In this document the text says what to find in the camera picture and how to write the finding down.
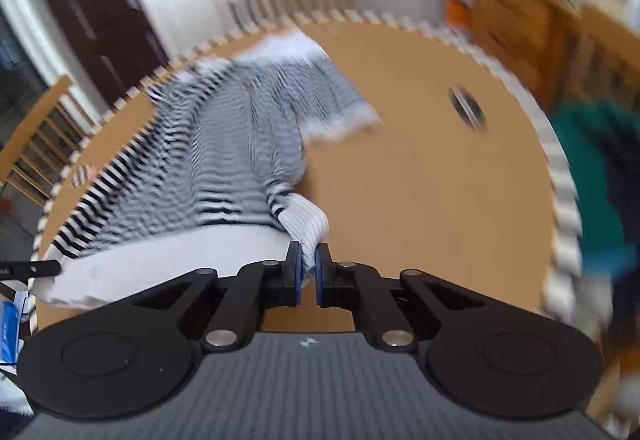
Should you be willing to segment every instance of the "wooden table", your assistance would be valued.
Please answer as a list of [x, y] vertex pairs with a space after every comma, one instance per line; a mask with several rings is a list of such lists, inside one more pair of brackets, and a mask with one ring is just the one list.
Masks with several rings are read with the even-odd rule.
[[[464, 44], [476, 52], [471, 56], [457, 49], [457, 39], [445, 44], [430, 30], [426, 36], [393, 21], [355, 14], [350, 19], [300, 25], [383, 121], [372, 131], [306, 150], [303, 192], [329, 218], [332, 256], [375, 266], [384, 277], [423, 269], [521, 308], [539, 309], [554, 263], [557, 219], [545, 150], [555, 153], [549, 163], [557, 164], [558, 149], [551, 142], [543, 150], [531, 118], [548, 137], [546, 118], [528, 92], [476, 48]], [[262, 36], [247, 33], [213, 51], [229, 58]], [[518, 99], [494, 73], [511, 81]], [[486, 131], [473, 131], [462, 121], [449, 98], [452, 86], [464, 87], [479, 102]], [[528, 106], [528, 114], [518, 102]], [[71, 172], [80, 164], [104, 166], [151, 114], [144, 94], [130, 98]], [[559, 167], [566, 174], [566, 165]], [[41, 254], [86, 188], [72, 187], [71, 177], [62, 182], [50, 210]], [[575, 236], [570, 243], [577, 247]], [[309, 287], [302, 308], [269, 311], [265, 326], [352, 329], [350, 314], [321, 311], [312, 297]], [[70, 314], [38, 305], [41, 327]]]

